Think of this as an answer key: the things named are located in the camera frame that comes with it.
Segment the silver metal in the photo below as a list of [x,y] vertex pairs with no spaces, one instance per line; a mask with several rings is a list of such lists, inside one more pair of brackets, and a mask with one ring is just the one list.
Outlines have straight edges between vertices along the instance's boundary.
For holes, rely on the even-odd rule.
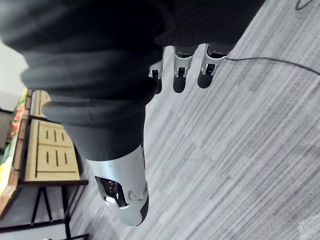
[[139,225],[143,219],[140,211],[149,195],[142,146],[121,158],[109,161],[88,160],[88,163],[95,176],[121,184],[128,205],[119,207],[111,197],[106,198],[106,204],[123,223]]
[[158,79],[160,80],[162,78],[162,73],[164,71],[164,60],[163,59],[150,66],[150,70],[149,70],[149,77],[150,78],[154,77],[153,73],[152,73],[154,70],[158,71]]
[[206,75],[208,65],[211,64],[211,65],[214,65],[214,69],[210,74],[211,76],[213,76],[215,75],[217,69],[221,66],[222,62],[224,61],[225,56],[222,56],[221,58],[212,58],[208,55],[208,48],[209,48],[209,45],[206,44],[205,51],[202,58],[201,72],[203,75]]
[[176,48],[173,47],[173,53],[174,53],[174,60],[173,60],[173,71],[174,71],[174,76],[175,77],[179,77],[179,68],[184,68],[184,73],[183,73],[183,77],[186,78],[187,74],[190,70],[191,67],[191,62],[193,59],[193,53],[191,56],[189,57],[179,57],[176,53]]

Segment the robotic finger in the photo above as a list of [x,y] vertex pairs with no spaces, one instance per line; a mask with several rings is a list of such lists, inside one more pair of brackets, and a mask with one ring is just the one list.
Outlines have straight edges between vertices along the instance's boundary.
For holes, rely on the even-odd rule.
[[173,90],[176,93],[182,93],[186,87],[187,74],[191,67],[191,62],[195,51],[195,47],[173,47],[174,61],[173,61]]
[[198,77],[198,86],[206,89],[210,86],[217,69],[227,54],[217,54],[210,44],[206,44]]
[[162,91],[162,73],[164,71],[164,60],[156,62],[150,66],[149,77],[156,81],[155,94],[159,94]]

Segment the wooden crate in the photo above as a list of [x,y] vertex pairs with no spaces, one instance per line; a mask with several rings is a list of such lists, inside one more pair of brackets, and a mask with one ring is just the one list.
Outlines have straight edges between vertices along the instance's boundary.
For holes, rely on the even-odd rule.
[[33,120],[25,181],[79,180],[74,145],[62,125]]
[[42,107],[47,102],[51,101],[49,94],[46,91],[37,90],[34,92],[34,109],[33,115],[41,118],[47,118],[44,112],[42,111]]

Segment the black fabric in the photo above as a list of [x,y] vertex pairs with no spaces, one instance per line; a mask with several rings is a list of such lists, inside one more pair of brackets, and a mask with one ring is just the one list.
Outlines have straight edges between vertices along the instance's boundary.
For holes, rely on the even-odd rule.
[[231,50],[263,0],[0,0],[0,36],[23,54],[22,81],[47,91],[46,116],[90,160],[143,142],[149,67],[165,45]]

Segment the striped carpet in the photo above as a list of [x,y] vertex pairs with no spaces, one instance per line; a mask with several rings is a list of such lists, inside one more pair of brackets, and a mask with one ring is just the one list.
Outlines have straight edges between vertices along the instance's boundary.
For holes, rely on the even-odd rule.
[[[320,71],[320,1],[268,0],[231,58],[267,56]],[[204,46],[182,94],[147,106],[150,205],[139,227],[123,225],[90,186],[71,230],[93,240],[320,239],[320,76],[268,60],[225,61],[209,89],[197,87]]]

